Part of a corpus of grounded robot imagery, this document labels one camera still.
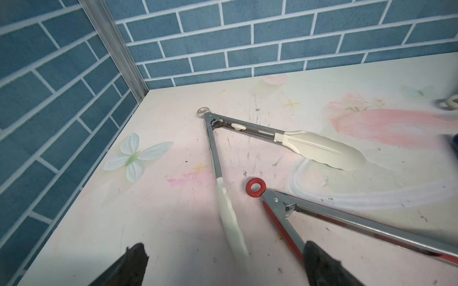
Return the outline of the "cream silicone steel tongs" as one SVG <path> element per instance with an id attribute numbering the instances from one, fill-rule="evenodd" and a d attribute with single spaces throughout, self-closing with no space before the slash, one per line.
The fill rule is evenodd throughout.
<path id="1" fill-rule="evenodd" d="M 216 177 L 216 196 L 219 215 L 231 251 L 237 263 L 242 268 L 248 265 L 249 252 L 225 187 L 221 162 L 219 160 L 216 140 L 213 134 L 215 129 L 226 128 L 231 131 L 247 134 L 251 137 L 261 138 L 272 143 L 280 144 L 306 159 L 326 164 L 335 169 L 356 170 L 367 162 L 362 152 L 356 148 L 317 133 L 281 131 L 279 129 L 215 114 L 207 107 L 198 109 L 197 115 L 204 119 L 208 136 L 213 171 Z"/>

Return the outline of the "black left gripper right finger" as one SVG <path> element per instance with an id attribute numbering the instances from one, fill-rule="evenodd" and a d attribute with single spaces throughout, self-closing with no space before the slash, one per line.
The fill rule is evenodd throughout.
<path id="1" fill-rule="evenodd" d="M 302 253 L 304 269 L 311 286 L 364 286 L 315 242 L 307 241 Z"/>

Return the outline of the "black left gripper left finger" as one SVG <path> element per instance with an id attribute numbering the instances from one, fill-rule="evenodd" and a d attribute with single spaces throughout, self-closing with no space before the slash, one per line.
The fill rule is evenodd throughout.
<path id="1" fill-rule="evenodd" d="M 137 243 L 114 264 L 98 276 L 90 286 L 141 286 L 144 280 L 149 256 L 144 244 Z"/>

